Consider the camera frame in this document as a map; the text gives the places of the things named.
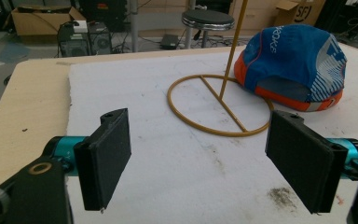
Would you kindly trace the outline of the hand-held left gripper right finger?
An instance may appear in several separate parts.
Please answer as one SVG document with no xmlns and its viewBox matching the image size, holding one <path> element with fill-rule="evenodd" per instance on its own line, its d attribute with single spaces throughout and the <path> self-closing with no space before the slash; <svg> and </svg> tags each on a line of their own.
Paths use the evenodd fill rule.
<svg viewBox="0 0 358 224">
<path fill-rule="evenodd" d="M 295 114 L 271 113 L 266 154 L 310 213 L 331 211 L 348 150 Z"/>
</svg>

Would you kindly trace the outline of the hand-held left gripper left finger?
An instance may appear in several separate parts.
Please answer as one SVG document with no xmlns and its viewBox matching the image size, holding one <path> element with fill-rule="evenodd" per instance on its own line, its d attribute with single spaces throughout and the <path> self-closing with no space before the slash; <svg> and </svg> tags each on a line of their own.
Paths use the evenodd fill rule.
<svg viewBox="0 0 358 224">
<path fill-rule="evenodd" d="M 131 157 L 129 111 L 121 108 L 100 117 L 101 125 L 74 146 L 83 204 L 105 209 Z"/>
</svg>

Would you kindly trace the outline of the blue and orange cap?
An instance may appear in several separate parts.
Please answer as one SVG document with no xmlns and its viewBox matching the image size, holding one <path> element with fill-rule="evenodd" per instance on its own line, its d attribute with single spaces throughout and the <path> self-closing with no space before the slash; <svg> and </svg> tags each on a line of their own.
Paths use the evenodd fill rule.
<svg viewBox="0 0 358 224">
<path fill-rule="evenodd" d="M 305 24 L 269 27 L 248 42 L 234 64 L 244 89 L 297 111 L 336 105 L 347 58 L 330 33 Z"/>
</svg>

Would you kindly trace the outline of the white foam mat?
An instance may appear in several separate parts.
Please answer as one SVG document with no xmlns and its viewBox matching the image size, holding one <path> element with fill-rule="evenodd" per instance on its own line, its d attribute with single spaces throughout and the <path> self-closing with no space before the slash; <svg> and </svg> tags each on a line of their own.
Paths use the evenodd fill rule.
<svg viewBox="0 0 358 224">
<path fill-rule="evenodd" d="M 191 49 L 98 56 L 70 68 L 67 132 L 93 133 L 102 114 L 127 108 L 131 158 L 103 212 L 85 210 L 69 182 L 76 224 L 344 224 L 357 185 L 339 183 L 332 210 L 313 215 L 265 152 L 266 131 L 225 137 L 193 128 L 170 110 L 179 78 L 225 73 L 229 49 Z M 177 109 L 203 126 L 241 130 L 198 78 L 172 92 Z M 224 102 L 247 130 L 266 123 L 265 102 L 227 83 Z"/>
</svg>

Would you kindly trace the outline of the black computer tower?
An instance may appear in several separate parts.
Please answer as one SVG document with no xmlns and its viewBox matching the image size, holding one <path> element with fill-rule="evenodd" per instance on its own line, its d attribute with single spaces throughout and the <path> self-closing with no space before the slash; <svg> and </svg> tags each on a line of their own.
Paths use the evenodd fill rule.
<svg viewBox="0 0 358 224">
<path fill-rule="evenodd" d="M 72 22 L 60 26 L 57 40 L 63 58 L 88 56 L 90 54 L 88 36 L 85 33 L 76 33 Z"/>
<path fill-rule="evenodd" d="M 112 52 L 111 35 L 103 22 L 90 22 L 88 31 L 92 55 L 106 55 Z"/>
</svg>

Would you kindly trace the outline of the black power adapter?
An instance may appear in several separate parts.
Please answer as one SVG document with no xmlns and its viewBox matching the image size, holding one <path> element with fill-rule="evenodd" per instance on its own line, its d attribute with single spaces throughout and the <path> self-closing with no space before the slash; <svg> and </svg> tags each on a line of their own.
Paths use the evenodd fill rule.
<svg viewBox="0 0 358 224">
<path fill-rule="evenodd" d="M 160 47 L 162 49 L 176 49 L 179 42 L 177 35 L 164 35 L 160 41 Z"/>
</svg>

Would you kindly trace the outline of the small white box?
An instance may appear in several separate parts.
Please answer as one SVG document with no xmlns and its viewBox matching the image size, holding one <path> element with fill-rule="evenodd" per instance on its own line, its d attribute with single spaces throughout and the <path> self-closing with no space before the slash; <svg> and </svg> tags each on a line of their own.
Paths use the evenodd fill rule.
<svg viewBox="0 0 358 224">
<path fill-rule="evenodd" d="M 88 25 L 86 21 L 74 21 L 73 28 L 76 34 L 86 34 L 88 32 Z"/>
</svg>

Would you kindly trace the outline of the grey metal pole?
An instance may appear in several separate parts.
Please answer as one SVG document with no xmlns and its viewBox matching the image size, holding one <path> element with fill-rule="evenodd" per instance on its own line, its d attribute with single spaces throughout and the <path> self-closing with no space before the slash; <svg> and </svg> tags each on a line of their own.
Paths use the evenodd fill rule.
<svg viewBox="0 0 358 224">
<path fill-rule="evenodd" d="M 133 52 L 138 51 L 138 0 L 130 1 L 131 16 L 131 49 Z"/>
</svg>

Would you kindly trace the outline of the printed brown cardboard box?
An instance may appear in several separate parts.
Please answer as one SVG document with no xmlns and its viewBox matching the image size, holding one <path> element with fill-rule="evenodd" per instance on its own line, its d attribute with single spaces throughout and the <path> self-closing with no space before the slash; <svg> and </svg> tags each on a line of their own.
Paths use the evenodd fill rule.
<svg viewBox="0 0 358 224">
<path fill-rule="evenodd" d="M 314 25 L 324 7 L 325 0 L 281 0 L 276 8 L 275 26 L 285 24 Z"/>
</svg>

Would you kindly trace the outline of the black equipment case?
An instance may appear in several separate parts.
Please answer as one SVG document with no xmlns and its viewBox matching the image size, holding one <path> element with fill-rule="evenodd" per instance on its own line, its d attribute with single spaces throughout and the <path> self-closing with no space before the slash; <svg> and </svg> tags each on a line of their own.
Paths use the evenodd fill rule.
<svg viewBox="0 0 358 224">
<path fill-rule="evenodd" d="M 79 5 L 88 21 L 103 22 L 111 32 L 124 30 L 127 0 L 79 0 Z"/>
</svg>

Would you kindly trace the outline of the open brown cardboard box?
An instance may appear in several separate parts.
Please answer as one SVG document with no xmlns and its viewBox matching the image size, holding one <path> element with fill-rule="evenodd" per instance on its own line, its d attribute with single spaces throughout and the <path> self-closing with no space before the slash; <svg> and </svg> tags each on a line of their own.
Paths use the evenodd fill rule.
<svg viewBox="0 0 358 224">
<path fill-rule="evenodd" d="M 14 24 L 18 35 L 26 36 L 56 35 L 62 24 L 85 19 L 74 7 L 19 6 L 11 11 L 7 21 Z"/>
</svg>

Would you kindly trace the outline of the round black stool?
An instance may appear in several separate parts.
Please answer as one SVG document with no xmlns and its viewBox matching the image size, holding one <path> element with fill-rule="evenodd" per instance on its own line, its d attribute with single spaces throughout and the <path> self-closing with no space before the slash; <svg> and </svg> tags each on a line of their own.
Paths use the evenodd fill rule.
<svg viewBox="0 0 358 224">
<path fill-rule="evenodd" d="M 233 28 L 235 20 L 228 14 L 209 9 L 190 9 L 182 13 L 182 24 L 198 29 L 195 36 L 202 35 L 201 46 L 206 47 L 210 31 L 227 31 Z"/>
</svg>

